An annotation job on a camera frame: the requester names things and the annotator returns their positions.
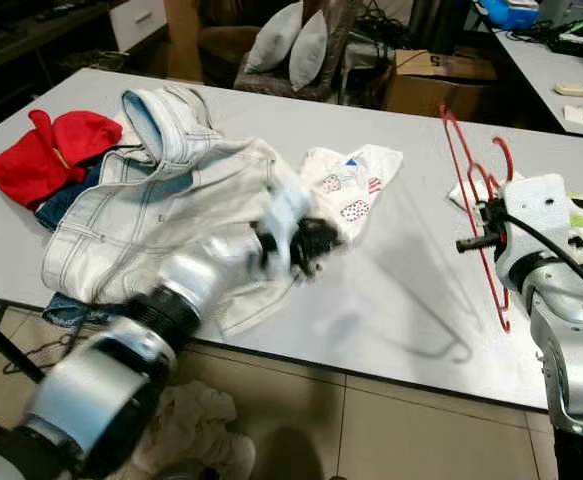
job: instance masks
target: white pillow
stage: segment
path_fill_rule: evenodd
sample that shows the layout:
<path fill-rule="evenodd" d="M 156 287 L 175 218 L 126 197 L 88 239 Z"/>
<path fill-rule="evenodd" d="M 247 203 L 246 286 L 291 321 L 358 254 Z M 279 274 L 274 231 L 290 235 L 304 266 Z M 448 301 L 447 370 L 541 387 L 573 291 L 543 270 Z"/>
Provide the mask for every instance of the white pillow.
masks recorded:
<path fill-rule="evenodd" d="M 322 10 L 311 17 L 298 35 L 289 62 L 291 88 L 297 92 L 320 73 L 327 53 L 327 22 Z"/>
<path fill-rule="evenodd" d="M 267 72 L 289 54 L 302 28 L 303 2 L 287 5 L 266 23 L 249 52 L 246 73 Z"/>

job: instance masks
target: white table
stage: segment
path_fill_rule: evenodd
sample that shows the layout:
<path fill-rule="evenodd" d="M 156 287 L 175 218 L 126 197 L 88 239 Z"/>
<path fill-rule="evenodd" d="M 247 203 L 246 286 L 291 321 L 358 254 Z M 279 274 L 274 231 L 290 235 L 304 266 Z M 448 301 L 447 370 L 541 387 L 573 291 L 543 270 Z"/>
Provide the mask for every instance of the white table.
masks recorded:
<path fill-rule="evenodd" d="M 112 117 L 129 88 L 163 80 L 82 70 L 0 124 L 0 151 L 31 128 L 27 112 L 75 109 Z M 194 86 L 232 138 L 258 136 L 291 164 L 313 146 L 350 152 L 365 143 L 404 152 L 404 167 L 376 203 L 364 242 L 326 262 L 324 278 L 296 289 L 282 310 L 228 339 L 199 338 L 263 355 L 322 365 L 413 386 L 531 408 L 546 408 L 540 365 L 517 310 L 512 333 L 498 325 L 477 255 L 460 256 L 464 214 L 445 199 L 455 183 L 442 123 L 232 90 Z M 524 175 L 558 172 L 583 192 L 583 139 L 464 124 L 473 151 L 501 162 L 491 137 L 509 140 Z M 0 299 L 42 308 L 40 280 L 48 234 L 0 193 Z"/>
<path fill-rule="evenodd" d="M 583 85 L 583 58 L 553 53 L 545 45 L 511 40 L 506 32 L 495 36 L 564 131 L 583 135 L 583 125 L 565 120 L 563 111 L 565 105 L 583 106 L 583 98 L 565 97 L 553 89 L 556 83 Z"/>

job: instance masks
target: cardboard box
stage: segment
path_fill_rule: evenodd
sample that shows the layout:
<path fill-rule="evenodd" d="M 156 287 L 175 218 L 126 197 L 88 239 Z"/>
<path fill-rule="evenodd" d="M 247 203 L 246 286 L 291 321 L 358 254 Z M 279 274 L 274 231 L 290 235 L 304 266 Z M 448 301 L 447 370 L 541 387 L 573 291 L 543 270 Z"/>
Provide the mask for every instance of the cardboard box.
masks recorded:
<path fill-rule="evenodd" d="M 384 108 L 437 117 L 446 103 L 460 120 L 502 123 L 505 95 L 497 79 L 491 62 L 476 56 L 398 50 Z"/>

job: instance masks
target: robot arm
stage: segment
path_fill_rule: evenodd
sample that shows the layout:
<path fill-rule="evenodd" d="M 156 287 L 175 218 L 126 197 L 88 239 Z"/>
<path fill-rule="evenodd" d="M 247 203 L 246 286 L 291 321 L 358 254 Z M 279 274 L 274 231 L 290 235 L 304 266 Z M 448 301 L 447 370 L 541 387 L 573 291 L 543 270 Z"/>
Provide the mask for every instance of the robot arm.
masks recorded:
<path fill-rule="evenodd" d="M 229 226 L 170 258 L 150 294 L 42 381 L 22 423 L 0 439 L 0 479 L 100 479 L 119 468 L 221 297 L 263 271 L 311 274 L 311 260 L 338 245 L 333 228 L 302 218 L 307 207 L 304 194 L 284 191 L 253 227 Z"/>
<path fill-rule="evenodd" d="M 520 295 L 542 351 L 560 478 L 583 478 L 583 265 L 565 253 L 578 239 L 569 236 L 564 181 L 507 183 L 481 214 L 484 236 L 459 241 L 458 250 L 496 247 L 498 277 Z"/>

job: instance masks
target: red cloth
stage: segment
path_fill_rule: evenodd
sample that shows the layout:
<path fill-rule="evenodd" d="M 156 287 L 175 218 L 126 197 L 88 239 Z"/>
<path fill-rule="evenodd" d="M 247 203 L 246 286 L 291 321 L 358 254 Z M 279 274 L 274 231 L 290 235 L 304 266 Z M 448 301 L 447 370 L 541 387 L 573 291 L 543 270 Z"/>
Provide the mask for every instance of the red cloth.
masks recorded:
<path fill-rule="evenodd" d="M 69 112 L 53 125 L 46 112 L 32 110 L 35 128 L 0 154 L 0 190 L 35 210 L 69 182 L 82 182 L 80 162 L 117 144 L 122 127 L 93 112 Z"/>

